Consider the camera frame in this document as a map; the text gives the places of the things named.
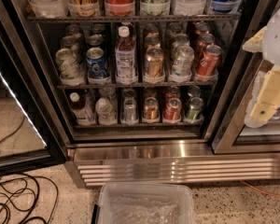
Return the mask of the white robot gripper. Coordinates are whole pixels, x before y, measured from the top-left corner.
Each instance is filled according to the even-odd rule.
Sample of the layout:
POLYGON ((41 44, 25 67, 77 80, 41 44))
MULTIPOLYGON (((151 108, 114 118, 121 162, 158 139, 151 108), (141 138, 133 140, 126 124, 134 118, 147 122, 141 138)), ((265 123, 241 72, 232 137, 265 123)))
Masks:
MULTIPOLYGON (((262 27, 242 45, 247 52, 262 52, 263 58, 280 65, 280 8, 262 27)), ((280 66, 269 72, 259 71, 248 102, 244 123, 249 128, 259 128, 267 124, 280 107, 280 66)))

